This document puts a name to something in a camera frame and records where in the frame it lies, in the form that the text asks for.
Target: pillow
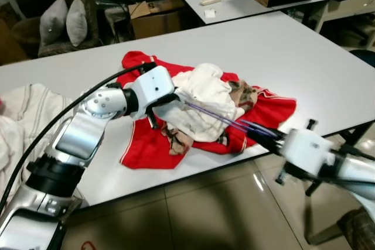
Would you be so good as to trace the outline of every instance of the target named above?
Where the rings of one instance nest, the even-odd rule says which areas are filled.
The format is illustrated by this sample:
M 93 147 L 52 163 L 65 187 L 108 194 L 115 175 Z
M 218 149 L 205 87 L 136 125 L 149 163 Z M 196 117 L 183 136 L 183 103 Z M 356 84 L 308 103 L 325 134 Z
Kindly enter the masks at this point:
M 86 12 L 81 0 L 74 0 L 71 3 L 68 16 L 66 17 L 66 30 L 70 42 L 77 47 L 87 36 Z
M 64 32 L 68 7 L 65 0 L 56 0 L 40 17 L 40 41 L 49 45 Z

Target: silver robot arm segment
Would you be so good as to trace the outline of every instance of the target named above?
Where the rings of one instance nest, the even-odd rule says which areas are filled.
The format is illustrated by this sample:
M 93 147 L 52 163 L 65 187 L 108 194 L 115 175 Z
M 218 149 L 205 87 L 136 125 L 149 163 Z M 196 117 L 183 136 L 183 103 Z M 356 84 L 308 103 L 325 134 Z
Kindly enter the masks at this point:
M 123 115 L 154 120 L 152 107 L 175 99 L 174 90 L 167 69 L 157 66 L 124 89 L 101 87 L 76 106 L 45 154 L 28 164 L 30 177 L 0 217 L 0 249 L 60 249 L 63 221 L 81 203 L 73 192 L 100 146 L 108 122 Z

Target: white towel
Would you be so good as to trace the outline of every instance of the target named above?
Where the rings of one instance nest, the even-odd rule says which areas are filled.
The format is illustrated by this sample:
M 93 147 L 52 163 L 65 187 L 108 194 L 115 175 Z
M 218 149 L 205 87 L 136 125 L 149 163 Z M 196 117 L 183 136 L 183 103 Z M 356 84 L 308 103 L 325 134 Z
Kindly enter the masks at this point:
M 50 91 L 41 84 L 32 84 L 14 89 L 1 95 L 0 107 L 0 194 L 4 192 L 9 176 L 22 153 L 34 141 L 44 127 L 71 101 L 66 97 Z M 30 173 L 26 166 L 43 155 L 56 129 L 70 116 L 69 112 L 42 138 L 22 169 L 21 178 L 14 187 L 18 187 L 21 180 L 26 180 Z
M 203 103 L 210 110 L 229 119 L 237 119 L 245 112 L 237 108 L 230 97 L 229 83 L 221 81 L 223 71 L 214 64 L 200 64 L 192 71 L 179 73 L 172 78 L 175 93 L 181 100 Z M 168 123 L 168 129 L 178 128 L 194 141 L 214 142 L 228 127 L 227 124 L 187 105 L 173 101 L 154 108 L 154 113 Z

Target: red fabric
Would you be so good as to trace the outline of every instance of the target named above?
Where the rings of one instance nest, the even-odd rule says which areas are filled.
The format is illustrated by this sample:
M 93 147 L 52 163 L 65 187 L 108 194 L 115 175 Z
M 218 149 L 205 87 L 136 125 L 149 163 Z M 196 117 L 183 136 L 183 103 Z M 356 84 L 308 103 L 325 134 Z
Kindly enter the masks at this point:
M 176 64 L 160 61 L 156 56 L 152 56 L 155 63 L 168 69 L 171 77 L 182 71 L 193 70 L 193 67 L 178 66 Z M 122 60 L 123 68 L 129 68 L 150 62 L 151 57 L 142 52 L 129 52 Z M 134 81 L 139 76 L 139 72 L 124 74 L 118 78 L 118 82 L 124 86 L 126 83 Z M 223 81 L 239 81 L 236 74 L 224 73 L 221 77 Z M 246 112 L 241 119 L 264 125 L 269 128 L 278 128 L 280 123 L 286 121 L 294 112 L 296 101 L 290 98 L 279 97 L 266 89 L 254 86 L 259 89 L 258 101 L 254 108 Z M 239 153 L 245 148 L 252 146 L 255 142 L 245 133 L 231 126 L 227 127 L 229 135 L 229 145 L 220 143 L 194 142 L 193 147 L 219 154 Z M 162 136 L 161 130 L 152 130 L 148 120 L 140 119 L 134 122 L 132 138 L 124 152 L 121 163 L 129 168 L 153 168 L 153 169 L 173 169 L 183 159 L 184 155 L 169 155 L 169 141 Z

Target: white desk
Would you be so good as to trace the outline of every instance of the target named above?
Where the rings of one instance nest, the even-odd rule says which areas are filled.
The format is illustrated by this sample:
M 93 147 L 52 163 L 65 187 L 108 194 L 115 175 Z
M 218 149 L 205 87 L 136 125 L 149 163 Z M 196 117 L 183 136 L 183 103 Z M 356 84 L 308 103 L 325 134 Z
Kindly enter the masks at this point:
M 319 4 L 315 6 L 312 18 L 317 21 L 315 31 L 320 32 L 324 22 L 328 20 L 341 19 L 355 15 L 375 12 L 375 0 L 345 0 L 334 1 Z M 369 36 L 367 49 L 370 49 L 375 42 L 375 30 Z
M 375 120 L 375 69 L 281 12 L 2 66 L 0 96 L 40 82 L 75 98 L 118 71 L 130 50 L 182 65 L 211 62 L 250 85 L 296 98 L 283 131 L 303 128 L 309 118 L 319 121 L 321 135 Z M 131 124 L 130 118 L 110 122 L 79 184 L 90 205 L 265 153 L 258 145 L 238 156 L 191 149 L 174 170 L 131 170 L 119 163 Z
M 195 11 L 195 13 L 202 19 L 205 24 L 219 23 L 226 20 L 234 20 L 248 16 L 254 16 L 266 12 L 281 10 L 288 7 L 299 6 L 303 4 L 310 4 L 325 0 L 310 0 L 302 1 L 292 4 L 275 6 L 267 8 L 255 0 L 221 0 L 219 3 L 211 4 L 208 6 L 201 6 L 200 0 L 185 0 L 187 4 Z M 215 18 L 206 18 L 204 11 L 207 9 L 214 9 L 216 11 Z

